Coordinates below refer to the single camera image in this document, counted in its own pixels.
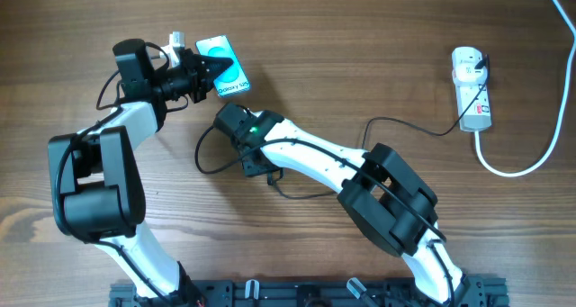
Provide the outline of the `cyan screen smartphone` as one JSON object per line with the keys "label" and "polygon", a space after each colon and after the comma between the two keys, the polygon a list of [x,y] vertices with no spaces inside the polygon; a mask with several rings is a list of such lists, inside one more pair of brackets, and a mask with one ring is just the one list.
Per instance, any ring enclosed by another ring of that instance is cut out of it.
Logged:
{"label": "cyan screen smartphone", "polygon": [[251,85],[226,35],[196,42],[199,53],[220,62],[214,67],[217,77],[213,84],[219,97],[247,92]]}

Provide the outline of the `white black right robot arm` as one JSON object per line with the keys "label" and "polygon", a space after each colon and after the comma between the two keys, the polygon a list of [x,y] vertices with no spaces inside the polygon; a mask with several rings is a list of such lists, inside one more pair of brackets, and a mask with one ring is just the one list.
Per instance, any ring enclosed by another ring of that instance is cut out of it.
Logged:
{"label": "white black right robot arm", "polygon": [[278,113],[225,104],[213,121],[231,140],[246,176],[291,169],[325,185],[376,247],[401,257],[417,289],[435,303],[456,304],[463,277],[437,227],[437,196],[392,148],[351,149],[301,130]]}

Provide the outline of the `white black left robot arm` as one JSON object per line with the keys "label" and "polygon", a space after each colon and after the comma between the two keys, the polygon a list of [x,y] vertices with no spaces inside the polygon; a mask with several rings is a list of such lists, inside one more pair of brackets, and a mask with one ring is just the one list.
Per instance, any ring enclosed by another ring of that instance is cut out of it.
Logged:
{"label": "white black left robot arm", "polygon": [[48,144],[54,220],[59,230],[107,253],[135,286],[142,306],[202,306],[205,296],[182,265],[162,249],[145,222],[146,197],[134,151],[158,132],[170,108],[183,97],[198,103],[233,65],[180,49],[156,68],[152,43],[128,39],[113,46],[118,67],[116,99],[109,114],[77,133]]}

